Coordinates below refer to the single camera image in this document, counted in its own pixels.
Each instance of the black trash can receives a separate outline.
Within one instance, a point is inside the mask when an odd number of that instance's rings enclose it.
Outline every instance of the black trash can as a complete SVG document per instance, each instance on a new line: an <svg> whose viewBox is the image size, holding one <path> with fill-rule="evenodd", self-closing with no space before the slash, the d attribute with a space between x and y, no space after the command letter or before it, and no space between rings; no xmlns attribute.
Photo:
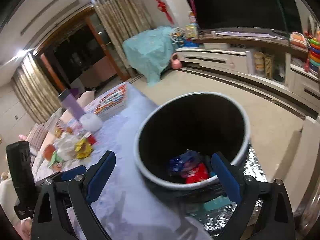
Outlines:
<svg viewBox="0 0 320 240"><path fill-rule="evenodd" d="M153 111L135 138L135 160L142 174L172 190L193 190L219 182L217 176L185 184L170 176L169 160L195 150L201 155L217 151L238 166L247 155L249 118L243 107L220 93L197 92L168 101Z"/></svg>

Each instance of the patterned curtain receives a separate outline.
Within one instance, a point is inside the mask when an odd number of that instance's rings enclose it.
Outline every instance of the patterned curtain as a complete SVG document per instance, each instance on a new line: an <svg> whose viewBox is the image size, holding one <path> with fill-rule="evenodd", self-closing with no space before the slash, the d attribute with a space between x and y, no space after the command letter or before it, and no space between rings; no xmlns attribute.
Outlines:
<svg viewBox="0 0 320 240"><path fill-rule="evenodd" d="M95 11L107 31L122 62L133 75L122 49L128 38L151 29L151 19L139 0L92 0Z"/></svg>
<svg viewBox="0 0 320 240"><path fill-rule="evenodd" d="M61 107L58 92L29 53L12 77L13 90L37 123L46 122Z"/></svg>

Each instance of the purple bottle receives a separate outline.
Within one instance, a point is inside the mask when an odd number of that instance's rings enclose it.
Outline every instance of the purple bottle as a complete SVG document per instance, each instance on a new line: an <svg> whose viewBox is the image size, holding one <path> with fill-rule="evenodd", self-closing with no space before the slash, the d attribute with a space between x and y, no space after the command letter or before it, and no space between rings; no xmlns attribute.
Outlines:
<svg viewBox="0 0 320 240"><path fill-rule="evenodd" d="M65 89L60 95L58 95L58 98L61 101L62 106L65 109L69 109L73 117L78 121L80 120L80 117L85 114L85 111L81 106L79 106L69 89Z"/></svg>

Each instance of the metal bolt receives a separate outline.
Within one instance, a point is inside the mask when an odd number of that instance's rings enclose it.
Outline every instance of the metal bolt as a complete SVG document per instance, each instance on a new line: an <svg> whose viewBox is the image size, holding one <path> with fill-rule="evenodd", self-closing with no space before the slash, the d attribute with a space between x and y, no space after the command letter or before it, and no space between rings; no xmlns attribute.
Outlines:
<svg viewBox="0 0 320 240"><path fill-rule="evenodd" d="M52 183L52 179L46 179L44 184L46 185L50 185Z"/></svg>
<svg viewBox="0 0 320 240"><path fill-rule="evenodd" d="M247 181L252 181L252 180L254 180L254 177L252 177L251 175L245 175L244 178L245 178L245 180L247 180Z"/></svg>
<svg viewBox="0 0 320 240"><path fill-rule="evenodd" d="M281 179L276 179L276 184L282 185L282 184L283 184L283 181L282 181Z"/></svg>
<svg viewBox="0 0 320 240"><path fill-rule="evenodd" d="M75 180L76 181L81 181L83 179L83 176L82 175L76 175L75 176Z"/></svg>

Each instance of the black television screen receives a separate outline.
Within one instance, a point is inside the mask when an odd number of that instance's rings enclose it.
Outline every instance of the black television screen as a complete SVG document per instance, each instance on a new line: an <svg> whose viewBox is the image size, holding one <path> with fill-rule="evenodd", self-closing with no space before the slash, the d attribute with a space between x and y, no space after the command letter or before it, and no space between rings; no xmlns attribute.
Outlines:
<svg viewBox="0 0 320 240"><path fill-rule="evenodd" d="M302 32L294 0L194 0L196 18L201 29L258 27Z"/></svg>

